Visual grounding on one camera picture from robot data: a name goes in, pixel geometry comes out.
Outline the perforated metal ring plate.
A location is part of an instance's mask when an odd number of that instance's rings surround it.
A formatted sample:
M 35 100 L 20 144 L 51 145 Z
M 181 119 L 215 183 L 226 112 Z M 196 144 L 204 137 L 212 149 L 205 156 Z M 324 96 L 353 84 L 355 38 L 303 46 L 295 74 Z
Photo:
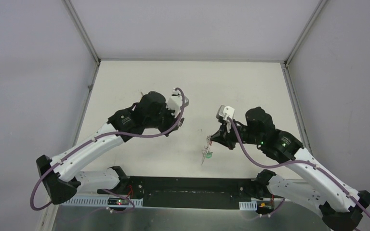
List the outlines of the perforated metal ring plate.
M 207 138 L 206 138 L 206 145 L 204 146 L 204 148 L 202 150 L 202 161 L 201 161 L 201 165 L 203 165 L 204 161 L 207 159 L 207 158 L 205 158 L 205 154 L 208 153 L 208 152 L 211 152 L 210 151 L 210 147 L 211 147 L 211 142 L 209 140 L 209 136 L 207 136 Z

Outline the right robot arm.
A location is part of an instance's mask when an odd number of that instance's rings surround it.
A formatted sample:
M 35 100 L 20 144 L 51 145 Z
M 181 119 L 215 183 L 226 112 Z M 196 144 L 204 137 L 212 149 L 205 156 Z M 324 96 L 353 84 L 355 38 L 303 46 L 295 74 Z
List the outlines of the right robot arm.
M 277 129 L 261 107 L 245 113 L 246 123 L 234 119 L 234 108 L 222 105 L 220 122 L 211 142 L 232 150 L 236 145 L 255 145 L 274 165 L 261 165 L 254 180 L 260 197 L 269 194 L 288 199 L 312 211 L 332 231 L 355 231 L 370 205 L 370 193 L 358 191 L 338 179 L 316 160 L 291 133 Z

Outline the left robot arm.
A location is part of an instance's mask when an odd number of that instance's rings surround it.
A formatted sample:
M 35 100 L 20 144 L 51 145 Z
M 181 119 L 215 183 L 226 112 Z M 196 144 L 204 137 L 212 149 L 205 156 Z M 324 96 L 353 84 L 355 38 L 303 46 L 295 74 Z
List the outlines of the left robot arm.
M 118 195 L 125 193 L 128 182 L 120 167 L 100 171 L 83 169 L 131 138 L 168 137 L 183 124 L 188 105 L 189 99 L 180 88 L 175 88 L 168 99 L 151 91 L 132 106 L 116 111 L 95 133 L 76 146 L 53 157 L 38 157 L 36 165 L 40 178 L 30 196 L 32 209 L 38 210 L 34 197 L 41 184 L 53 205 L 66 202 L 79 192 L 112 190 Z

